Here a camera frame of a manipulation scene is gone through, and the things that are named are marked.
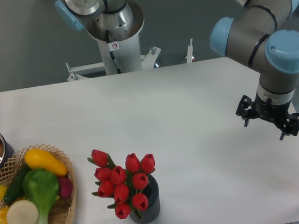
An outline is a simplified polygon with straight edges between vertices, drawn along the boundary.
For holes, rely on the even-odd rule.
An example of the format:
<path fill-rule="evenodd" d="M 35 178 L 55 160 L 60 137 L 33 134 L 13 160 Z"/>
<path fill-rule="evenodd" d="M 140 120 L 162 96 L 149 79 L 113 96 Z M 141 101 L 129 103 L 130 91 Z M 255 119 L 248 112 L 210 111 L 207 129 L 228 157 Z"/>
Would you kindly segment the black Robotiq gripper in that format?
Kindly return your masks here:
<path fill-rule="evenodd" d="M 237 110 L 236 115 L 244 120 L 244 127 L 252 119 L 262 119 L 276 124 L 276 127 L 281 130 L 280 140 L 285 136 L 297 136 L 299 132 L 299 113 L 288 113 L 289 102 L 282 105 L 274 105 L 272 99 L 263 101 L 258 94 L 255 96 L 255 101 L 247 95 L 243 95 Z"/>

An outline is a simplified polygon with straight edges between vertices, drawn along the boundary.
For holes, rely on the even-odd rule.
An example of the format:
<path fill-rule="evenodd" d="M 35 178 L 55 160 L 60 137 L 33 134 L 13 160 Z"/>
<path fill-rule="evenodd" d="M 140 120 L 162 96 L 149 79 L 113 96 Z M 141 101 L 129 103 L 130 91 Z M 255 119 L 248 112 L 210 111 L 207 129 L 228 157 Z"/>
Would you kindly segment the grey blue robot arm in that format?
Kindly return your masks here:
<path fill-rule="evenodd" d="M 289 113 L 299 80 L 299 32 L 280 30 L 299 0 L 236 0 L 246 9 L 240 20 L 222 18 L 214 26 L 210 46 L 257 73 L 255 99 L 243 96 L 236 114 L 245 122 L 273 123 L 282 136 L 297 135 L 299 113 Z M 152 69 L 160 50 L 140 53 L 144 25 L 141 8 L 131 0 L 57 0 L 55 8 L 74 30 L 86 29 L 99 46 L 106 74 Z"/>

